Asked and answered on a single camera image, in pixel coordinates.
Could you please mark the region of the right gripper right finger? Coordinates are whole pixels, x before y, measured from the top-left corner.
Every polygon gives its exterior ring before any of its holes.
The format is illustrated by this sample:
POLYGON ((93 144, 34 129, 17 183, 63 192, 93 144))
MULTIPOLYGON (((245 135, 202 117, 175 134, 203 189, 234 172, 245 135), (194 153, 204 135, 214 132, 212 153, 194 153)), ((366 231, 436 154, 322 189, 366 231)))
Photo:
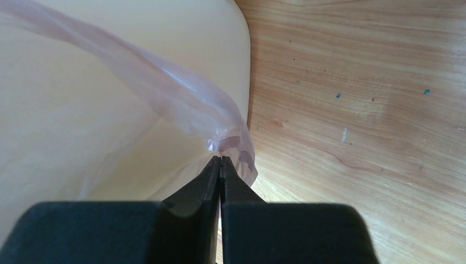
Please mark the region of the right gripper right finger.
POLYGON ((337 203, 272 203, 220 164, 224 263, 378 263, 355 208, 337 203))

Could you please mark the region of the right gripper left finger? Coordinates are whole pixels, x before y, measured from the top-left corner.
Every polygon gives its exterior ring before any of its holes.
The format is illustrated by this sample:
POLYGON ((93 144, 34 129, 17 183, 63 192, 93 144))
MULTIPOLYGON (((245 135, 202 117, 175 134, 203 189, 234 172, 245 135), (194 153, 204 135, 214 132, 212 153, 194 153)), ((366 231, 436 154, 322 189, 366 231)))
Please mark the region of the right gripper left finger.
POLYGON ((16 222, 1 263, 214 263, 221 159, 162 201, 40 202, 16 222))

